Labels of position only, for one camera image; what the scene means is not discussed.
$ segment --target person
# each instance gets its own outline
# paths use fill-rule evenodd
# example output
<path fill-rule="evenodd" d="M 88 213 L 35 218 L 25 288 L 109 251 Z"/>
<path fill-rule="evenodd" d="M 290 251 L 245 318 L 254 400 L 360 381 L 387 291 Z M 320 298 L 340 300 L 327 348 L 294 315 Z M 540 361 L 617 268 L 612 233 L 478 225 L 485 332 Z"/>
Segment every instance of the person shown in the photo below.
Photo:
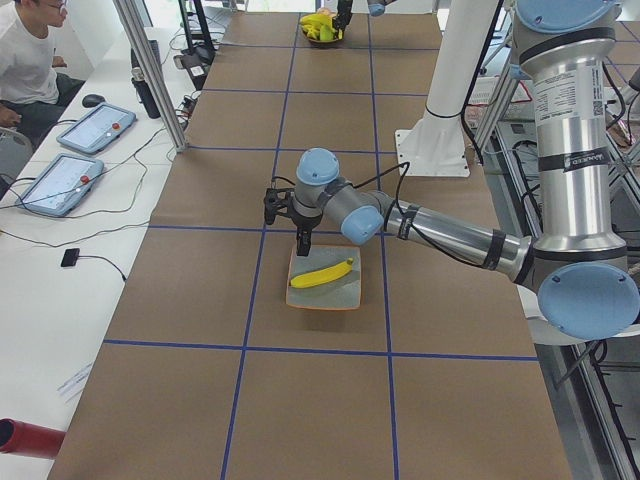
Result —
<path fill-rule="evenodd" d="M 17 127 L 37 148 L 83 85 L 57 73 L 49 27 L 67 17 L 67 0 L 14 0 L 0 7 L 0 126 Z"/>

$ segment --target white table surface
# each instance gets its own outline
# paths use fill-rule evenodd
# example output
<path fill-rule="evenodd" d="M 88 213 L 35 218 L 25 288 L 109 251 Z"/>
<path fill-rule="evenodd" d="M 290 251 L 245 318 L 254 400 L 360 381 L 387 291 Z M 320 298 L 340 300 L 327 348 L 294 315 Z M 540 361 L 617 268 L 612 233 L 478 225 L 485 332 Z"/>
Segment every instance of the white table surface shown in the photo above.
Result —
<path fill-rule="evenodd" d="M 162 59 L 169 51 L 175 31 L 149 29 L 157 39 Z M 169 54 L 164 64 L 165 84 L 174 106 L 194 92 L 185 71 L 175 68 Z M 86 82 L 62 119 L 78 119 L 88 110 L 82 98 L 96 93 L 108 103 L 136 113 L 138 120 L 116 142 L 95 157 L 113 168 L 134 153 L 163 127 L 151 120 L 136 98 L 131 84 L 130 46 L 126 35 L 114 43 Z M 40 173 L 55 156 L 67 151 L 55 140 L 67 125 L 56 126 L 23 170 L 21 177 Z M 130 159 L 104 175 L 68 218 L 52 219 L 19 208 L 0 209 L 0 230 L 32 240 L 58 245 L 72 242 L 80 255 L 108 258 L 128 275 L 146 227 L 127 228 L 76 242 L 101 230 L 146 222 L 160 196 L 175 150 L 166 131 L 137 157 L 148 171 L 130 210 L 96 213 L 101 209 L 123 210 L 131 205 L 144 167 Z M 14 187 L 22 192 L 28 182 Z M 0 207 L 13 204 L 8 192 Z M 117 270 L 103 260 L 79 259 L 73 268 L 60 261 L 69 246 L 37 246 L 0 233 L 0 418 L 13 418 L 66 430 L 80 395 L 65 400 L 57 389 L 67 379 L 94 361 L 124 288 Z M 0 455 L 0 479 L 38 480 L 47 477 L 53 462 L 44 459 Z"/>

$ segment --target computer mouse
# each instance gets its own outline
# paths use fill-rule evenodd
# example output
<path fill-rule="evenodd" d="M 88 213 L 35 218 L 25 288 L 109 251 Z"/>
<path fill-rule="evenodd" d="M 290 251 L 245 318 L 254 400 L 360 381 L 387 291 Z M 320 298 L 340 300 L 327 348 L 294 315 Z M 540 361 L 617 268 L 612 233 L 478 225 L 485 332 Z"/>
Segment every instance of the computer mouse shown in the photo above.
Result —
<path fill-rule="evenodd" d="M 104 102 L 104 97 L 102 95 L 90 93 L 82 99 L 82 106 L 86 108 L 93 108 L 96 105 L 100 105 L 102 102 Z"/>

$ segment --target black pants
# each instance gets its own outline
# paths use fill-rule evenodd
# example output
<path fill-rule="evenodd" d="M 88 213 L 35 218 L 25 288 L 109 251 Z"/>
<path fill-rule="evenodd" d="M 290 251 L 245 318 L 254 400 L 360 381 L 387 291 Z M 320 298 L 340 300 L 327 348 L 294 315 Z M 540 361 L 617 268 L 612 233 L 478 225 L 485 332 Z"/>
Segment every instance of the black pants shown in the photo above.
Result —
<path fill-rule="evenodd" d="M 64 73 L 58 73 L 56 78 L 58 86 L 58 101 L 56 103 L 34 102 L 26 104 L 12 103 L 2 100 L 2 104 L 22 115 L 18 125 L 18 132 L 29 137 L 34 148 L 44 140 L 51 127 L 53 127 L 65 109 L 76 96 L 78 90 L 84 85 L 84 81 L 71 78 Z"/>

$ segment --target red cylinder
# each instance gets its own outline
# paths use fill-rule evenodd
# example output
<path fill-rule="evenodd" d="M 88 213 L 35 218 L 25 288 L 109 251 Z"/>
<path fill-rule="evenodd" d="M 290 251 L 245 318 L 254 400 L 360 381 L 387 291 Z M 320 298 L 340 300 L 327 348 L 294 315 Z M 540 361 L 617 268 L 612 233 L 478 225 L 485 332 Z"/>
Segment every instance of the red cylinder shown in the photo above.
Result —
<path fill-rule="evenodd" d="M 0 420 L 0 453 L 54 459 L 65 432 L 5 418 Z"/>

